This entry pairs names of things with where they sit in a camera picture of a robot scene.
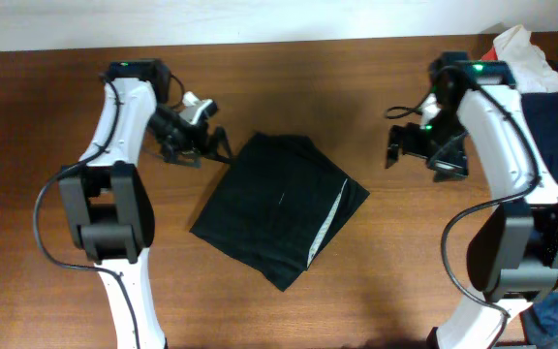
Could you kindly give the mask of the black shorts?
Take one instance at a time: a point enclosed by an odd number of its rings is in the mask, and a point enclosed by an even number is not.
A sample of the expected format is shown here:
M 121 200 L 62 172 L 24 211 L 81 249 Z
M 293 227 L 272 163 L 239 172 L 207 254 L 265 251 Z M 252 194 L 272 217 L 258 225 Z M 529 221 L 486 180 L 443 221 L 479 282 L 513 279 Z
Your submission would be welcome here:
M 305 136 L 255 134 L 191 232 L 285 291 L 369 193 Z

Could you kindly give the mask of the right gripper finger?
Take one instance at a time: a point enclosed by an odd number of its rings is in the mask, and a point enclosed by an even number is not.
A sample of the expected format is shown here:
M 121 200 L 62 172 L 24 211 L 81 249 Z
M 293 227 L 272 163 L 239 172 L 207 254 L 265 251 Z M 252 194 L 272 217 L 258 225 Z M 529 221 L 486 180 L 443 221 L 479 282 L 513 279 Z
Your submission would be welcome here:
M 433 176 L 434 182 L 462 181 L 469 174 L 466 157 L 452 159 L 450 162 L 436 159 L 432 166 L 435 172 Z
M 387 159 L 385 164 L 387 169 L 398 161 L 403 136 L 404 128 L 402 126 L 394 125 L 389 129 L 387 139 Z

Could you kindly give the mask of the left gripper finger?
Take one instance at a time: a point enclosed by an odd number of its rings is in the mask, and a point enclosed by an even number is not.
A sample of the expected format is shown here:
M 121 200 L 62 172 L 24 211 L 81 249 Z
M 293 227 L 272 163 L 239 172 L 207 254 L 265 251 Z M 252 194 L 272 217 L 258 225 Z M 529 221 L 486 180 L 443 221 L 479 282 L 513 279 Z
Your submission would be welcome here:
M 224 164 L 230 164 L 233 161 L 232 149 L 223 127 L 216 127 L 214 132 L 208 137 L 204 157 Z
M 185 166 L 190 168 L 199 168 L 201 166 L 200 155 L 193 152 L 162 152 L 163 161 L 168 164 L 174 164 L 178 166 Z

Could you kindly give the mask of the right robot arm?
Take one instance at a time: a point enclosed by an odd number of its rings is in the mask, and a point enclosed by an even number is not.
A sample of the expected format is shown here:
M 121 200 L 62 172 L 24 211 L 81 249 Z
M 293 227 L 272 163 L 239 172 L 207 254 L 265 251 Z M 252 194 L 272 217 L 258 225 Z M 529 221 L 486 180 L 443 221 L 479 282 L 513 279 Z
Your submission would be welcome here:
M 420 123 L 393 125 L 387 163 L 421 158 L 436 181 L 466 178 L 471 140 L 490 188 L 490 216 L 467 249 L 470 282 L 430 348 L 492 348 L 509 322 L 558 291 L 558 183 L 524 116 L 509 65 L 446 51 L 428 69 L 430 88 L 414 107 Z

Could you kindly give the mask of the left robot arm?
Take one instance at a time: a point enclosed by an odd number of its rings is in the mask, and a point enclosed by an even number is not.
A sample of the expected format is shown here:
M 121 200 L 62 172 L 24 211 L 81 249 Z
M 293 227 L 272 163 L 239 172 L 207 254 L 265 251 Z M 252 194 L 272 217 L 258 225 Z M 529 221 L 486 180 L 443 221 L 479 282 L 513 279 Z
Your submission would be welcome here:
M 233 159 L 224 128 L 208 130 L 211 99 L 183 91 L 170 106 L 176 79 L 160 59 L 115 61 L 105 73 L 105 103 L 90 145 L 56 178 L 76 248 L 105 287 L 119 348 L 165 348 L 149 280 L 155 216 L 138 163 L 151 134 L 167 164 L 197 168 L 202 159 Z

